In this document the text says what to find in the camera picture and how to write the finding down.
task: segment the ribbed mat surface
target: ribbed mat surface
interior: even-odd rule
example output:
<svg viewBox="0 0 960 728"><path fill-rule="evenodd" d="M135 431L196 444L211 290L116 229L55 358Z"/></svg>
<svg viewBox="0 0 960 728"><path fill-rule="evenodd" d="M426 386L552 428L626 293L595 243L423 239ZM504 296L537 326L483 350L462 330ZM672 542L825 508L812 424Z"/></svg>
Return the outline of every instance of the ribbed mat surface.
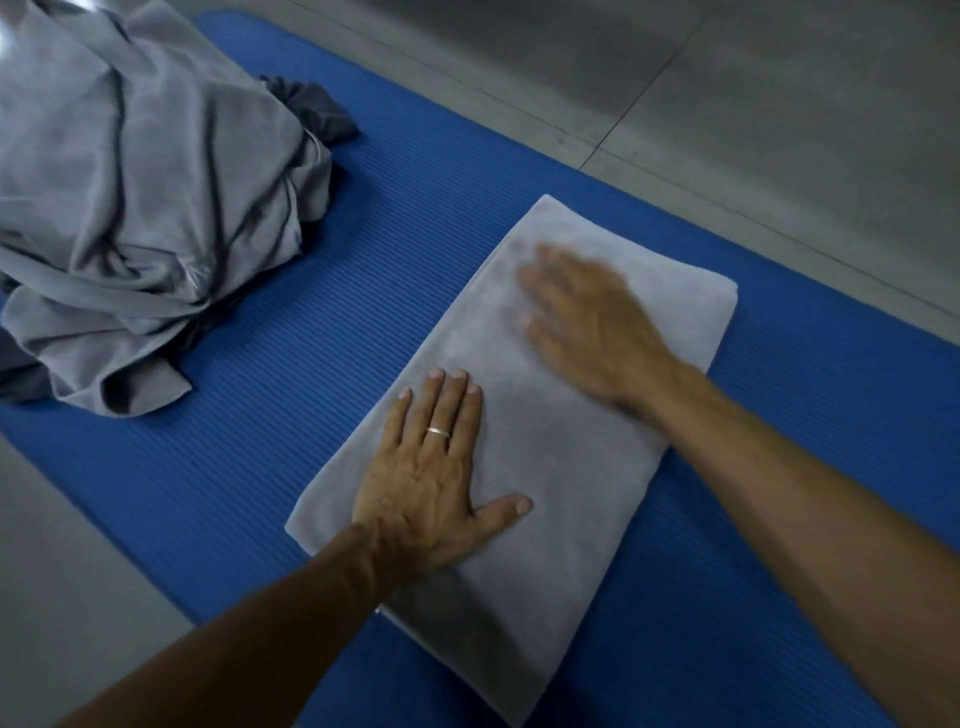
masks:
<svg viewBox="0 0 960 728"><path fill-rule="evenodd" d="M335 152L344 175L314 245L186 358L197 389L169 409L130 422L54 404L0 409L13 444L192 619L301 563L283 532L298 494L543 193L736 280L714 379L960 546L960 350L262 21L216 12L199 24L251 73L323 83L365 132ZM888 722L672 452L531 720ZM301 724L497 720L374 617Z"/></svg>

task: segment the dark gray fabric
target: dark gray fabric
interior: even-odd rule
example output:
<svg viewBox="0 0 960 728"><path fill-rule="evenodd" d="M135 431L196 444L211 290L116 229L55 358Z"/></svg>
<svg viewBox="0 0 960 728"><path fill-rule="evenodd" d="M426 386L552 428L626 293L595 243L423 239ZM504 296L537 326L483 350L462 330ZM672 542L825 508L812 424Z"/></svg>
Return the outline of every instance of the dark gray fabric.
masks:
<svg viewBox="0 0 960 728"><path fill-rule="evenodd" d="M54 395L99 414L189 391L158 352L300 251L331 159L159 0L123 18L31 5L0 63L3 326Z"/></svg>
<svg viewBox="0 0 960 728"><path fill-rule="evenodd" d="M360 133L353 118L320 84L277 76L261 76L260 80L321 143L328 146L339 144Z"/></svg>
<svg viewBox="0 0 960 728"><path fill-rule="evenodd" d="M0 328L0 402L23 404L51 397L47 368L20 349L5 328Z"/></svg>
<svg viewBox="0 0 960 728"><path fill-rule="evenodd" d="M485 392L473 500L521 492L530 516L461 564L397 592L383 611L506 720L530 715L573 639L666 451L651 428L548 372L514 319L516 269L541 240L624 273L667 346L705 370L736 284L641 248L544 196L507 234L383 399L300 496L287 532L316 553L349 525L387 411L431 367L469 370Z"/></svg>

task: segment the hand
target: hand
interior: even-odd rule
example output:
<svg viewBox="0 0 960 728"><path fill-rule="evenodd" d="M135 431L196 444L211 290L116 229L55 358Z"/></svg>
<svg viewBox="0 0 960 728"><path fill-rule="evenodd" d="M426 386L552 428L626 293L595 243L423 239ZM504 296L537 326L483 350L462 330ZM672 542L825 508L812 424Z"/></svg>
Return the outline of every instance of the hand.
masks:
<svg viewBox="0 0 960 728"><path fill-rule="evenodd" d="M476 511L470 507L483 392L468 380L464 371L447 377L433 370L409 422L413 393L404 390L353 505L353 522L377 533L387 558L400 563L405 576L462 559L533 508L524 496L498 498Z"/></svg>
<svg viewBox="0 0 960 728"><path fill-rule="evenodd" d="M523 324L540 356L587 394L647 414L648 398L679 360L626 281L614 270L548 245L519 271L520 284L549 314Z"/></svg>

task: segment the floor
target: floor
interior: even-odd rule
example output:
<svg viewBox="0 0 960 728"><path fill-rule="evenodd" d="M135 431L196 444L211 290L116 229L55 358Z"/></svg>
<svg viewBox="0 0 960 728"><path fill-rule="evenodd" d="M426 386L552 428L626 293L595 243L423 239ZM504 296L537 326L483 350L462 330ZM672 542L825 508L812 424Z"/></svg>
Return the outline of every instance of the floor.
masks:
<svg viewBox="0 0 960 728"><path fill-rule="evenodd" d="M174 5L266 17L960 344L953 0ZM190 625L2 442L0 473L0 726L47 725Z"/></svg>

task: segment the floor tile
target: floor tile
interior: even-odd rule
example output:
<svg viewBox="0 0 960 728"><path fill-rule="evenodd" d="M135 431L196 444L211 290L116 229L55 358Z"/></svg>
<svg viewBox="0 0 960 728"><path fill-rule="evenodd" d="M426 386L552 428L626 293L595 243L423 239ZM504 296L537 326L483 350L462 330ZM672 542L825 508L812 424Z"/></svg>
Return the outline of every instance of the floor tile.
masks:
<svg viewBox="0 0 960 728"><path fill-rule="evenodd" d="M564 164L579 167L593 151L592 145L569 133L289 0L179 0L174 4L187 14L222 7L252 12Z"/></svg>
<svg viewBox="0 0 960 728"><path fill-rule="evenodd" d="M733 0L602 148L960 314L960 14Z"/></svg>
<svg viewBox="0 0 960 728"><path fill-rule="evenodd" d="M960 318L766 228L739 212L683 189L621 158L598 150L584 172L651 205L715 232L755 253L876 306L916 327L960 344Z"/></svg>
<svg viewBox="0 0 960 728"><path fill-rule="evenodd" d="M0 438L0 725L48 726L190 622Z"/></svg>
<svg viewBox="0 0 960 728"><path fill-rule="evenodd" d="M598 143L719 0L297 0Z"/></svg>

